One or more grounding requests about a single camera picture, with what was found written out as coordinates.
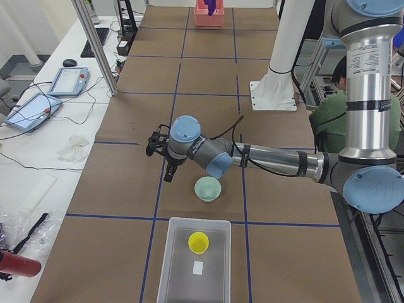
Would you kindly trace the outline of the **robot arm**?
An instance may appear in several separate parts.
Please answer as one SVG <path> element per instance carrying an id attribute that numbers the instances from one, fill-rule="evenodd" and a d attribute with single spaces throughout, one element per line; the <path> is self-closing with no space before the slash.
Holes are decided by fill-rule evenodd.
<path id="1" fill-rule="evenodd" d="M 380 214 L 403 201 L 403 176 L 389 147 L 393 37 L 403 26 L 402 1 L 327 1 L 323 38 L 347 49 L 345 147 L 338 153 L 250 145 L 208 138 L 193 116 L 180 116 L 163 137 L 165 181 L 192 160 L 219 179 L 232 165 L 283 177 L 307 177 L 340 193 L 354 208 Z"/>

